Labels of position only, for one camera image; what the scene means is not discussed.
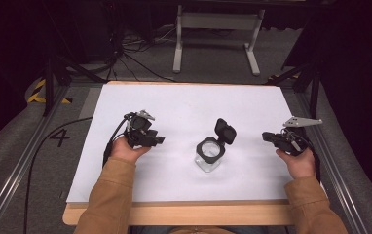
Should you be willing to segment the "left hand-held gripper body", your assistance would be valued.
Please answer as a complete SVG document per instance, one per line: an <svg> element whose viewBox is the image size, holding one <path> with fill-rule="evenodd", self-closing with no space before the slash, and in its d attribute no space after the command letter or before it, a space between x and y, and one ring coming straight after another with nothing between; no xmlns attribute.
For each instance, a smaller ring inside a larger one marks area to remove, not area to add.
<svg viewBox="0 0 372 234"><path fill-rule="evenodd" d="M124 136L131 148L136 146L153 147L159 143L157 131L151 130L151 120L155 120L146 110L131 112L124 116L128 121Z"/></svg>

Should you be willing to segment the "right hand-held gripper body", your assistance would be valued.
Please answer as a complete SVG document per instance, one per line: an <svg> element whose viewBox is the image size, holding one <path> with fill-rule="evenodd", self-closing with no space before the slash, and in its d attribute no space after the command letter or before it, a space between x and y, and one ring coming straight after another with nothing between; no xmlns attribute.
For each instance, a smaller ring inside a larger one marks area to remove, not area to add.
<svg viewBox="0 0 372 234"><path fill-rule="evenodd" d="M307 148L312 149L313 144L306 134L306 127L322 124L321 119L291 117L283 124L278 134L272 134L271 143L274 147L297 156Z"/></svg>

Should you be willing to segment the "clear jar with black lid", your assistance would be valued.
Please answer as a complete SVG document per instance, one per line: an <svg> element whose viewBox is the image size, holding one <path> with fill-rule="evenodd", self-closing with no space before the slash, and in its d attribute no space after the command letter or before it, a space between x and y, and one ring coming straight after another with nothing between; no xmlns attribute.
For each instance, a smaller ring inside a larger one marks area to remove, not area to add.
<svg viewBox="0 0 372 234"><path fill-rule="evenodd" d="M206 173L220 165L226 152L225 145L231 145L237 136L236 130L222 118L216 121L214 131L217 138L208 136L196 147L195 163Z"/></svg>

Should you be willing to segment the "person's left hand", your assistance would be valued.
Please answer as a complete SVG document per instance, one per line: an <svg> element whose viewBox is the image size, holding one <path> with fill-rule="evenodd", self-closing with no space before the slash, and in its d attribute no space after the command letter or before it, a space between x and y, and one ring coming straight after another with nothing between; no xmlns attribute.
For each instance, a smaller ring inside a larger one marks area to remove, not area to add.
<svg viewBox="0 0 372 234"><path fill-rule="evenodd" d="M110 157L113 159L124 159L128 162L136 161L150 150L150 147L131 148L124 136L118 137L113 141L113 147Z"/></svg>

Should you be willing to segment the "person's right hand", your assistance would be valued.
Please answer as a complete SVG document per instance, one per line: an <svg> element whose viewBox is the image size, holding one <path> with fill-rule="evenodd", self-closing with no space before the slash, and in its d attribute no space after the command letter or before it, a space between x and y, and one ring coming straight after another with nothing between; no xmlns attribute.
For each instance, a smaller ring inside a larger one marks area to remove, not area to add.
<svg viewBox="0 0 372 234"><path fill-rule="evenodd" d="M313 152L307 148L298 156L289 155L283 150L277 149L276 153L286 164L289 174L298 179L316 174L315 158Z"/></svg>

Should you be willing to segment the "white paper sheet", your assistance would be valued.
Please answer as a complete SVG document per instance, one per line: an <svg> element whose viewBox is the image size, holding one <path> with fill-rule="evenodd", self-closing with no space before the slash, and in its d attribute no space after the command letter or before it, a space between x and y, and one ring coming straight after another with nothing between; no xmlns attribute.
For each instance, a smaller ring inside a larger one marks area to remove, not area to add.
<svg viewBox="0 0 372 234"><path fill-rule="evenodd" d="M85 203L102 169L103 152L125 114L145 110L164 137L136 164L136 202L280 200L291 180L274 146L263 140L291 117L278 87L247 85L103 86L68 195ZM204 172L196 147L217 119L237 132L218 168Z"/></svg>

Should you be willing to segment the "black tripod stand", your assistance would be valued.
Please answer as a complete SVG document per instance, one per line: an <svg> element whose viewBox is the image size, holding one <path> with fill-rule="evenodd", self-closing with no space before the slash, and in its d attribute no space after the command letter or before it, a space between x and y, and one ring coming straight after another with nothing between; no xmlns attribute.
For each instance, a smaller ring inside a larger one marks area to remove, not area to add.
<svg viewBox="0 0 372 234"><path fill-rule="evenodd" d="M295 93L304 93L306 89L311 86L310 95L310 116L313 118L317 117L317 99L319 93L320 83L320 72L316 62L305 63L300 66L294 67L280 75L271 76L266 85L277 86L285 80L288 80L297 75L296 80L292 84L291 88Z"/></svg>
<svg viewBox="0 0 372 234"><path fill-rule="evenodd" d="M62 87L68 87L71 84L72 78L70 72L67 70L67 67L73 68L77 73L86 76L90 80L105 84L106 80L101 79L93 72L87 70L83 66L73 62L72 60L60 56L56 53L49 53L48 61L45 68L45 81L46 81L46 103L45 110L43 115L48 116L51 111L54 109L55 105L55 96L54 96L54 80Z"/></svg>

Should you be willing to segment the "yellow black hazard tape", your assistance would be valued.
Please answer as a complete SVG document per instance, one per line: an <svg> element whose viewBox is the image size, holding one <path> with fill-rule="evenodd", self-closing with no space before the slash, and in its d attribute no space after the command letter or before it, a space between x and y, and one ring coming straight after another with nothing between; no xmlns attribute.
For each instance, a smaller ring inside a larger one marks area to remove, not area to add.
<svg viewBox="0 0 372 234"><path fill-rule="evenodd" d="M44 97L40 96L41 91L43 90L44 86L46 84L46 80L42 78L35 86L33 92L31 93L30 97L28 98L27 102L39 102L39 103L45 103L46 99Z"/></svg>

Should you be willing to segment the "aluminium rail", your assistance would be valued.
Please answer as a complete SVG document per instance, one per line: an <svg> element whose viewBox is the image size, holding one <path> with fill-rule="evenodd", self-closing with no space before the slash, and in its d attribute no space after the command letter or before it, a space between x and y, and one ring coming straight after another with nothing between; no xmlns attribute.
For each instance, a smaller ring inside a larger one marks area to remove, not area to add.
<svg viewBox="0 0 372 234"><path fill-rule="evenodd" d="M7 209L14 194L16 193L22 178L24 177L28 167L30 166L32 156L37 151L38 144L41 143L43 140L43 133L47 130L54 113L60 106L62 99L66 95L67 91L67 86L59 86L57 88L51 109L48 111L48 114L46 116L40 118L38 125L36 126L35 131L33 132L27 145L21 153L18 162L16 163L8 178L5 180L4 186L0 191L0 219L4 211Z"/></svg>
<svg viewBox="0 0 372 234"><path fill-rule="evenodd" d="M314 97L313 91L307 90L296 97L303 116L311 117L315 111L316 117L323 120L321 125L308 127L307 132L321 160L322 182L331 208L344 221L350 234L370 234L353 193L356 177L362 176L361 169L340 131L325 91L320 89Z"/></svg>

